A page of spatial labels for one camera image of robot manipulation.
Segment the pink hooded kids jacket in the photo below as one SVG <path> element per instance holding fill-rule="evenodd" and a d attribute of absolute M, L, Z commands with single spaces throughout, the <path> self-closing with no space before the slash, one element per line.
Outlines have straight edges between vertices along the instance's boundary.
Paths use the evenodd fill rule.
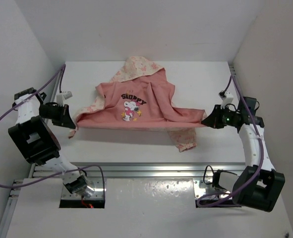
<path fill-rule="evenodd" d="M 166 70 L 145 57 L 129 57 L 109 82 L 96 86 L 96 98 L 80 108 L 73 120 L 76 128 L 165 130 L 180 151 L 197 146 L 197 127 L 206 112 L 178 108 L 172 98 L 175 86 Z"/>

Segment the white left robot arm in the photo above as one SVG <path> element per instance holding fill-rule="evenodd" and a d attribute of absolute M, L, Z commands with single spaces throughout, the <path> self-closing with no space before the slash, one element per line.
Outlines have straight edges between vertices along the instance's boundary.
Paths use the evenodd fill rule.
<path fill-rule="evenodd" d="M 69 106 L 44 103 L 45 97 L 46 94 L 38 93 L 35 88 L 15 94 L 13 106 L 18 111 L 18 118 L 15 126 L 8 129 L 8 134 L 28 163 L 58 173 L 69 193 L 89 198 L 94 189 L 86 173 L 60 151 L 58 139 L 45 123 L 49 119 L 53 125 L 75 129 Z"/>

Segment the left metal arm base plate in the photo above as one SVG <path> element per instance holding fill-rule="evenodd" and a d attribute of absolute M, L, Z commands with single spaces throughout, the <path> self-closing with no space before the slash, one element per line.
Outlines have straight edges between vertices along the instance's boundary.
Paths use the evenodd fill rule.
<path fill-rule="evenodd" d="M 102 181 L 101 178 L 89 178 L 88 185 L 84 191 L 83 198 L 85 200 L 104 200 L 107 189 L 107 182 Z M 63 187 L 61 192 L 61 200 L 81 200 L 82 195 L 77 193 L 69 193 L 65 187 Z"/>

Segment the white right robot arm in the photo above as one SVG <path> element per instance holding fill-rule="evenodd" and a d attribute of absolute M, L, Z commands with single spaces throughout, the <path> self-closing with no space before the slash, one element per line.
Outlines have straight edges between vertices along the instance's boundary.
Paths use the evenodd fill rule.
<path fill-rule="evenodd" d="M 197 200 L 198 207 L 245 206 L 271 212 L 285 184 L 285 176 L 275 170 L 269 159 L 264 140 L 264 121 L 256 115 L 259 103 L 255 98 L 243 97 L 233 106 L 233 97 L 220 93 L 222 103 L 215 105 L 202 122 L 213 129 L 232 126 L 237 129 L 243 145 L 245 169 L 240 175 L 230 171 L 213 172 L 209 186 L 212 193 Z"/>

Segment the right metal arm base plate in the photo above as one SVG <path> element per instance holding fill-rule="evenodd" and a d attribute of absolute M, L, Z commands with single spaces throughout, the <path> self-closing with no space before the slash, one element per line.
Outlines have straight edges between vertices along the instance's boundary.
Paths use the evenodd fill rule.
<path fill-rule="evenodd" d="M 228 194 L 230 194 L 229 191 L 212 187 L 212 178 L 206 178 L 204 180 L 201 178 L 193 179 L 193 188 L 196 199 L 208 194 L 208 196 L 204 197 L 202 200 L 215 201 L 225 198 Z"/>

